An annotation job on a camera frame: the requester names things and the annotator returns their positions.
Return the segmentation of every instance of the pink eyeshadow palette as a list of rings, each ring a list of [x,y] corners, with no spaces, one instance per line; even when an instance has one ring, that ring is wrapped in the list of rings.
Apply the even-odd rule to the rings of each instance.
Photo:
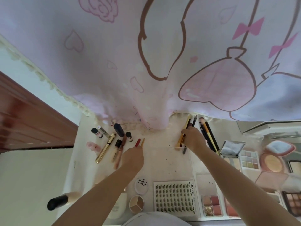
[[[205,216],[222,216],[218,196],[202,196]]]
[[[260,170],[257,152],[241,151],[239,154],[239,159],[242,167]]]
[[[301,216],[301,193],[282,192],[288,211],[293,216]]]

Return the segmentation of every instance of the pink bottle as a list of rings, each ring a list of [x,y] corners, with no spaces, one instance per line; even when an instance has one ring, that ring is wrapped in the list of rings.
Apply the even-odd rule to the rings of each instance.
[[[91,150],[91,151],[94,151],[97,155],[100,153],[101,151],[101,148],[99,145],[89,141],[86,143],[86,146]]]

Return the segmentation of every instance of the cosmetic product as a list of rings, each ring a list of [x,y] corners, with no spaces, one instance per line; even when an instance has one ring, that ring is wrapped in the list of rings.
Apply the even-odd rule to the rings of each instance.
[[[47,209],[52,211],[64,205],[69,205],[76,202],[81,197],[79,192],[65,193],[62,196],[55,197],[49,200]]]
[[[136,143],[135,147],[138,147],[138,146],[139,146],[140,141],[141,141],[141,139],[138,139],[138,140],[137,140],[137,143]]]
[[[205,124],[205,119],[204,119],[203,117],[200,118],[200,123],[204,126],[205,132],[207,133],[207,136],[209,137],[209,140],[210,140],[211,144],[213,145],[213,147],[214,147],[216,153],[219,155],[219,153],[218,153],[218,151],[217,151],[217,148],[216,148],[216,146],[215,146],[214,143],[213,143],[213,140],[212,140],[212,137],[211,137],[211,135],[210,135],[210,132],[209,132],[209,130],[208,130],[208,128],[207,128],[207,125]]]
[[[274,140],[265,146],[264,151],[276,156],[286,156],[296,150],[296,146],[282,141]]]
[[[260,156],[260,166],[264,171],[271,171],[271,172],[284,172],[284,165],[282,160],[275,156],[268,153],[264,153]]]
[[[239,154],[241,167],[260,170],[259,158],[257,152],[241,151]]]
[[[109,213],[108,215],[109,219],[118,219],[122,216],[122,214],[126,210],[126,200],[127,200],[127,193],[125,188],[123,192],[120,194],[119,198],[117,199],[111,212]]]
[[[138,214],[144,209],[144,200],[138,195],[133,196],[130,200],[129,206],[132,213]]]
[[[217,149],[217,152],[219,152],[219,146],[217,145],[217,142],[216,142],[216,140],[215,140],[215,138],[214,138],[213,132],[211,131],[211,128],[210,128],[210,126],[209,126],[209,124],[208,124],[207,121],[205,122],[205,125],[206,125],[207,128],[208,128],[208,131],[209,131],[209,133],[210,133],[210,135],[211,135],[211,137],[212,137],[213,144],[215,145],[215,147],[216,147],[216,149]]]
[[[120,149],[117,153],[117,156],[116,156],[115,164],[114,164],[114,167],[113,167],[115,170],[117,170],[117,168],[119,166],[121,156],[122,156],[123,146],[125,145],[125,143],[126,143],[126,136],[123,137],[121,147],[120,147]]]
[[[153,183],[155,212],[177,217],[196,216],[196,190],[192,180]]]
[[[101,152],[101,147],[98,144],[95,144],[91,141],[86,143],[86,147],[89,148],[91,151],[94,151],[96,154]]]
[[[185,123],[183,129],[187,128],[187,125],[188,125],[188,123],[189,123],[189,121],[190,121],[190,117],[191,117],[191,115],[188,115],[187,121],[186,121],[186,123]],[[184,139],[184,134],[181,133],[180,138],[179,138],[177,144],[175,145],[176,148],[181,147],[181,144],[182,144],[182,142],[183,142],[183,139]]]
[[[148,191],[148,182],[145,178],[138,178],[135,182],[134,187],[137,194],[144,195]]]
[[[288,164],[291,172],[301,177],[301,161],[290,160]]]
[[[132,134],[130,132],[126,132],[126,138],[128,138],[129,142],[133,141]]]
[[[237,158],[245,145],[245,142],[225,140],[220,154],[225,157]]]
[[[107,138],[111,138],[111,136],[107,133],[107,131],[104,130],[100,125],[97,126],[97,129],[100,131],[100,133],[104,134]]]
[[[223,216],[217,194],[216,184],[211,174],[196,175],[198,191],[201,196],[200,209],[203,209],[206,217]]]
[[[120,137],[124,137],[124,131],[120,124],[118,123],[114,124],[114,129]]]
[[[118,153],[118,150],[119,150],[119,147],[120,147],[121,143],[122,143],[122,140],[117,140],[116,141],[114,151],[112,152],[111,162],[114,162],[114,160],[116,159],[116,156],[117,156],[117,153]]]
[[[194,119],[193,119],[193,122],[192,122],[192,126],[193,126],[193,127],[194,127],[194,125],[195,125],[195,122],[197,121],[197,118],[198,118],[198,117],[195,116]]]
[[[143,138],[143,140],[142,140],[141,147],[143,147],[144,141],[145,141],[145,138]]]
[[[111,134],[111,137],[109,138],[107,144],[105,145],[105,147],[103,148],[103,150],[100,152],[100,154],[97,156],[95,162],[96,163],[99,163],[100,160],[102,160],[104,154],[106,153],[108,147],[110,146],[111,142],[113,141],[113,139],[115,138],[116,134],[115,133],[112,133]]]
[[[91,129],[91,132],[94,133],[98,138],[103,137],[103,134],[101,134],[96,128]]]
[[[293,216],[301,216],[301,193],[282,192],[285,205]]]

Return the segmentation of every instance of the blush palette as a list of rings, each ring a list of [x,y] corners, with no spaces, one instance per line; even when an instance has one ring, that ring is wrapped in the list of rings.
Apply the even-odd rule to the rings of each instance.
[[[301,216],[301,193],[282,192],[288,211],[293,216]]]

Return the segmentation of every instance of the forearm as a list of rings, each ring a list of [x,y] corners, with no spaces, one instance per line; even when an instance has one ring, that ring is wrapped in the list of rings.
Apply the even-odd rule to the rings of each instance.
[[[138,173],[130,164],[122,165],[76,201],[53,226],[102,225],[120,194]]]
[[[301,225],[265,191],[209,148],[199,146],[195,152],[246,225]]]

